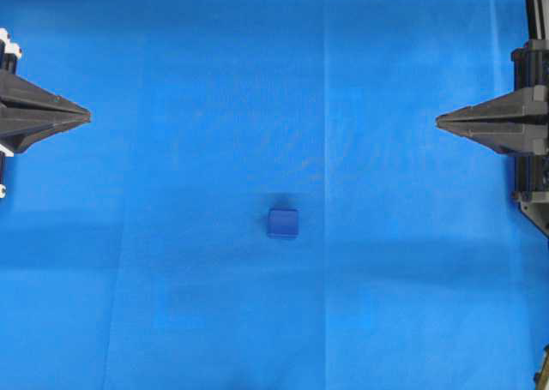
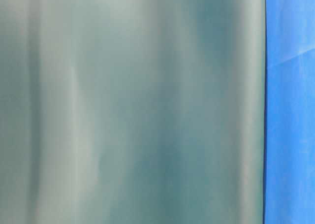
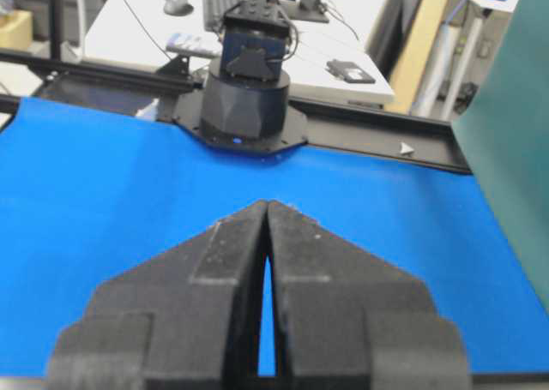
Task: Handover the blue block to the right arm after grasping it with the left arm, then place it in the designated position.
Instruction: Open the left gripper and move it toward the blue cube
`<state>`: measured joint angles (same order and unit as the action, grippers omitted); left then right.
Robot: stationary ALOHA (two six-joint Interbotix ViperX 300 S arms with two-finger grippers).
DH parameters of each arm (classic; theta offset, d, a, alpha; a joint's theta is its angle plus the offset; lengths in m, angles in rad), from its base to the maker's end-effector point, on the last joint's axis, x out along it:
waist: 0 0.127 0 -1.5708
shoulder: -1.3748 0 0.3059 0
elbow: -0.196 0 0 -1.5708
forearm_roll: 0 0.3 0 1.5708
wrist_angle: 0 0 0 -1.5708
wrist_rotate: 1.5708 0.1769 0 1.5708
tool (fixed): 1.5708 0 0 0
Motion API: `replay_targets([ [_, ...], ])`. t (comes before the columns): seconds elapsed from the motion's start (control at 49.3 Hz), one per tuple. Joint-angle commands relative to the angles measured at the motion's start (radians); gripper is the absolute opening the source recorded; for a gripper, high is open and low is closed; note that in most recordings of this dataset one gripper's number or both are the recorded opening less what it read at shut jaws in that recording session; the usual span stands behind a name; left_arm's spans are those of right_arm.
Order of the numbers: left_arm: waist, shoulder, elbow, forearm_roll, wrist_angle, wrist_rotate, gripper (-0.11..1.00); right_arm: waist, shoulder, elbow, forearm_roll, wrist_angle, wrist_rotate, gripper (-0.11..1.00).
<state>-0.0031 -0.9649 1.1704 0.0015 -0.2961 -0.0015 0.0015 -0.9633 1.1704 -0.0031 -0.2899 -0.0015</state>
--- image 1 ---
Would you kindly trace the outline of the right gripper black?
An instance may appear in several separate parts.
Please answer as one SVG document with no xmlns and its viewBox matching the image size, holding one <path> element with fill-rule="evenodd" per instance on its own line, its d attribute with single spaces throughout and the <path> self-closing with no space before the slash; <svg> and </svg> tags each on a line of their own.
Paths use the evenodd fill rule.
<svg viewBox="0 0 549 390">
<path fill-rule="evenodd" d="M 437 117 L 437 127 L 515 157 L 516 199 L 548 191 L 548 45 L 529 40 L 511 54 L 516 91 Z M 527 117 L 525 123 L 482 123 Z"/>
</svg>

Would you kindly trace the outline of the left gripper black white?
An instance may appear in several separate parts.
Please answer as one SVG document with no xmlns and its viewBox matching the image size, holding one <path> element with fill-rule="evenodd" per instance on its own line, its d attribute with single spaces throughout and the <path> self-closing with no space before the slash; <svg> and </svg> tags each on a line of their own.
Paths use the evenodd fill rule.
<svg viewBox="0 0 549 390">
<path fill-rule="evenodd" d="M 14 75 L 21 47 L 1 28 L 1 197 L 6 159 L 24 153 L 34 143 L 91 122 L 88 109 Z"/>
</svg>

